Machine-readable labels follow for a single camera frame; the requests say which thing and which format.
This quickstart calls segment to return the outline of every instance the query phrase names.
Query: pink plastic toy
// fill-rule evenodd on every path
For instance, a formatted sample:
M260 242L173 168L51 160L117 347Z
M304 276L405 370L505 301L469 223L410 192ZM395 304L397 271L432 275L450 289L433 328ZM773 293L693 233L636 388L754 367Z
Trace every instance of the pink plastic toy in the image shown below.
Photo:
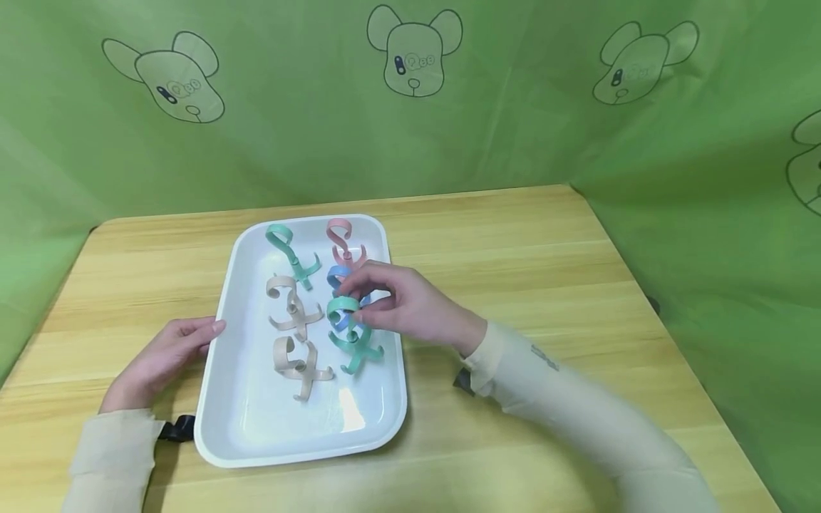
M337 235L334 233L333 228L341 228L344 230L342 236ZM368 255L365 252L365 247L360 245L360 249L362 250L362 255L360 256L359 260L354 262L354 257L350 251L348 251L348 243L346 240L351 238L351 222L342 219L342 218L334 218L328 221L328 229L325 231L328 234L328 239L332 240L335 246L333 246L333 259L337 261L339 265L347 267L349 269L357 269L365 260L368 259ZM339 246L342 248L342 256L339 254L339 250L337 248Z

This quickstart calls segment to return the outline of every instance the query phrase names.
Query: wrist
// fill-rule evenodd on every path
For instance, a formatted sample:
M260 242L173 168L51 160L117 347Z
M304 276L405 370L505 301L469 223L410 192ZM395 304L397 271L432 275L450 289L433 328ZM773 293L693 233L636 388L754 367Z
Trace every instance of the wrist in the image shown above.
M154 403L154 394L147 387L136 382L130 382L117 376L108 387L99 413L109 413L119 410L141 410L150 408Z
M463 309L464 315L459 326L457 337L451 341L451 346L462 358L472 355L484 340L488 331L488 321L468 309Z

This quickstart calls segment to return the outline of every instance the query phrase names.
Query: human hand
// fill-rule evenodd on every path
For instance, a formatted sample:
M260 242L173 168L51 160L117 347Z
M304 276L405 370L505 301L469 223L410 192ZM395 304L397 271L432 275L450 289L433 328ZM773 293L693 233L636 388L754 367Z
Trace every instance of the human hand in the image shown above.
M99 413L150 408L154 398L225 329L214 317L173 320L128 364L108 388Z
M354 312L356 322L449 344L463 356L473 354L488 329L486 320L457 305L411 268L368 260L345 278L338 294L361 298L373 291L391 295Z

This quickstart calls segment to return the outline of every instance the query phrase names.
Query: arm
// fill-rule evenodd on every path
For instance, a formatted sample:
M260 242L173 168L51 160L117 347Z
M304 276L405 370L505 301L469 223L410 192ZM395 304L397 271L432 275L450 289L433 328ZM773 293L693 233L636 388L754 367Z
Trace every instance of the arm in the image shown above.
M150 407L223 329L213 317L171 321L128 364L88 421L71 463L63 513L139 513L165 424Z
M391 295L354 313L358 322L452 346L471 388L508 414L552 429L616 484L628 513L714 513L718 505L687 454L623 399L560 366L518 333L447 298L418 272L367 262L339 288Z
M86 421L71 463L63 513L139 513L163 422L150 410L119 410Z
M616 485L630 513L718 512L685 452L618 396L549 359L517 332L488 324L465 360L470 387L502 411L551 429Z

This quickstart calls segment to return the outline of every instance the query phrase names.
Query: wooden table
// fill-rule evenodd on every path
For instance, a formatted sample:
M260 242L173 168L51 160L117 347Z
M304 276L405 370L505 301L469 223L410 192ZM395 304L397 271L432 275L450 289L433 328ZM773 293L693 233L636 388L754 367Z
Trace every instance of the wooden table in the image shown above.
M216 310L234 240L257 222L368 213L394 263L643 408L725 513L777 511L587 203L565 186L106 222L0 393L0 511L57 511L83 421L170 318ZM609 483L538 428L451 386L441 347L405 341L410 407L383 449L224 470L160 442L146 511L614 511ZM157 404L196 409L202 365Z

